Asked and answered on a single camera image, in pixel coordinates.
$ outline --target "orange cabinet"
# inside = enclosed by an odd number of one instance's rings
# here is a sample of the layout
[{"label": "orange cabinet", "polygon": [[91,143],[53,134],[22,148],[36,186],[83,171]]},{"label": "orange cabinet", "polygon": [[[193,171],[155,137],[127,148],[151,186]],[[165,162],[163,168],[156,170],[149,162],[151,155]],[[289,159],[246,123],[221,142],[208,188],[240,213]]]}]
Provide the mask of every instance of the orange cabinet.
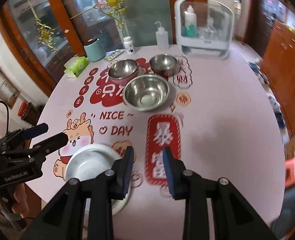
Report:
[{"label": "orange cabinet", "polygon": [[276,22],[265,51],[262,70],[281,104],[286,126],[295,134],[295,34]]}]

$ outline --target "teal canister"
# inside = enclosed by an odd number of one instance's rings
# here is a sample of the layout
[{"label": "teal canister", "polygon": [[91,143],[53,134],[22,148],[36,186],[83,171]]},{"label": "teal canister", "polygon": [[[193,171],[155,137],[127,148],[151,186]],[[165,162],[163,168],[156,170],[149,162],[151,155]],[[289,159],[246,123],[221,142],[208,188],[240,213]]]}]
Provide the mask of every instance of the teal canister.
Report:
[{"label": "teal canister", "polygon": [[86,55],[90,62],[96,62],[105,57],[105,50],[99,39],[88,40],[89,45],[84,46]]}]

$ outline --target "screw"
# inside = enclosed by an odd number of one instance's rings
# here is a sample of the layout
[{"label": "screw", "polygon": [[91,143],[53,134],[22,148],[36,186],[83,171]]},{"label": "screw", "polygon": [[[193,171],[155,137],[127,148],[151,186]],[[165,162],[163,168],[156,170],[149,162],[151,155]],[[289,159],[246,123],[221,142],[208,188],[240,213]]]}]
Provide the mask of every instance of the screw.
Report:
[{"label": "screw", "polygon": [[228,184],[228,179],[227,178],[220,178],[219,179],[220,184],[222,185],[227,185]]},{"label": "screw", "polygon": [[184,171],[183,171],[183,174],[184,174],[185,176],[192,176],[193,171],[191,171],[191,170],[184,170]]},{"label": "screw", "polygon": [[76,184],[78,184],[79,183],[79,180],[77,179],[77,178],[71,178],[71,179],[69,179],[69,184],[70,185],[76,185]]},{"label": "screw", "polygon": [[107,175],[107,176],[113,176],[114,175],[114,170],[107,170],[107,171],[105,171],[104,174]]}]

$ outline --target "glass cabinet door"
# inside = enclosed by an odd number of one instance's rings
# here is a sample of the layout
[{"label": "glass cabinet door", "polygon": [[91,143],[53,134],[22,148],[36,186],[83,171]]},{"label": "glass cabinet door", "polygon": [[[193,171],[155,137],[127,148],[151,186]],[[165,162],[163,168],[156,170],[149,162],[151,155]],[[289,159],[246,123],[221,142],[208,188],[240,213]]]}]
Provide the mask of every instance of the glass cabinet door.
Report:
[{"label": "glass cabinet door", "polygon": [[169,44],[173,43],[169,0],[128,0],[125,19],[135,46],[156,45],[156,21],[168,32]]},{"label": "glass cabinet door", "polygon": [[35,54],[41,65],[49,73],[52,79],[58,83],[65,70],[64,64],[74,56],[74,52],[64,33],[52,13],[48,0],[30,0],[37,17],[41,22],[53,29],[54,52],[39,41],[40,34],[37,30],[35,16],[27,0],[8,0],[11,14],[18,29],[28,46]]},{"label": "glass cabinet door", "polygon": [[[135,46],[156,45],[156,21],[160,21],[168,31],[169,43],[172,44],[169,0],[123,0],[123,6],[127,6],[124,33],[116,27],[114,19],[99,9],[91,9],[97,2],[103,3],[105,0],[62,1],[83,45],[87,45],[90,39],[99,38],[106,51],[122,49],[123,37],[128,35],[132,36]],[[101,9],[109,11],[106,5],[102,5]]]},{"label": "glass cabinet door", "polygon": [[91,9],[97,0],[62,0],[62,2],[83,45],[88,45],[91,39],[99,38],[105,51],[123,48],[114,20],[99,9]]}]

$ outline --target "white bottle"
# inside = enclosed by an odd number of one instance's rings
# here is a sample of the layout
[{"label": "white bottle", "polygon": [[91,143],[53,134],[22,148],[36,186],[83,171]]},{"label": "white bottle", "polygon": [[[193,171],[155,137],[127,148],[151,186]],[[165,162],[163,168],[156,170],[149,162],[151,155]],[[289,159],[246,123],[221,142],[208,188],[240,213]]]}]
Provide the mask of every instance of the white bottle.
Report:
[{"label": "white bottle", "polygon": [[160,27],[158,27],[157,31],[155,32],[157,47],[159,50],[167,50],[169,49],[168,32],[164,30],[164,27],[162,27],[160,21],[157,21],[154,24],[158,24],[158,23],[160,24]]},{"label": "white bottle", "polygon": [[196,14],[192,5],[185,11],[185,36],[196,37]]},{"label": "white bottle", "polygon": [[123,44],[124,48],[126,49],[126,54],[127,55],[132,55],[135,53],[134,46],[133,46],[133,41],[130,36],[124,37],[123,38]]},{"label": "white bottle", "polygon": [[214,19],[209,18],[209,24],[204,29],[204,39],[205,40],[214,40],[214,39],[217,39],[217,37],[218,37],[218,31],[214,28],[213,23],[214,23]]}]

